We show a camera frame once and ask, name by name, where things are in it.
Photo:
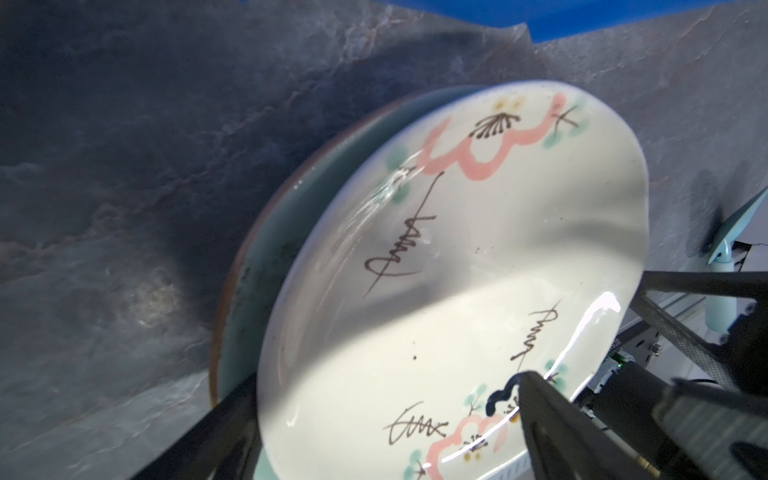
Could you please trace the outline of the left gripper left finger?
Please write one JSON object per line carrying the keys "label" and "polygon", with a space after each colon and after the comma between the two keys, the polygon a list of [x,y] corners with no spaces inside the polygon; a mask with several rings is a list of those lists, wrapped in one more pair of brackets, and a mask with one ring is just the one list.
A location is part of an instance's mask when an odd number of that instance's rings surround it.
{"label": "left gripper left finger", "polygon": [[252,374],[132,479],[252,479],[261,449]]}

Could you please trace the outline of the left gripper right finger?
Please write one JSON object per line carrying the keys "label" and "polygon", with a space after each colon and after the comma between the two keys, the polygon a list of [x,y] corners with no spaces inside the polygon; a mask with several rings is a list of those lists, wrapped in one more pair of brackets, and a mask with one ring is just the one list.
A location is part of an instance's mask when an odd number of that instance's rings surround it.
{"label": "left gripper right finger", "polygon": [[536,372],[518,375],[520,418],[537,479],[652,477]]}

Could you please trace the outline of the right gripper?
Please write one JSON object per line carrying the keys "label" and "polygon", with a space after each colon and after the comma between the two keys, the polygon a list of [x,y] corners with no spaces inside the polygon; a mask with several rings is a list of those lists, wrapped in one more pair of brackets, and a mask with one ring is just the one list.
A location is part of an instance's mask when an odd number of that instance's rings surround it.
{"label": "right gripper", "polygon": [[[747,298],[722,345],[707,343],[648,297],[650,291]],[[643,273],[630,309],[706,372],[665,382],[634,363],[593,397],[599,420],[663,479],[767,477],[767,274]]]}

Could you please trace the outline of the cream floral plate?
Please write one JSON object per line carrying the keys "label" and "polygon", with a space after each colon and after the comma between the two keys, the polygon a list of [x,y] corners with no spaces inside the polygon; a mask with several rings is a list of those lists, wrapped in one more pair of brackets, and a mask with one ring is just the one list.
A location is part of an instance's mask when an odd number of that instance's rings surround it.
{"label": "cream floral plate", "polygon": [[556,81],[489,88],[372,154],[296,257],[258,367],[281,479],[488,479],[526,447],[514,400],[539,373],[595,376],[649,242],[639,141]]}

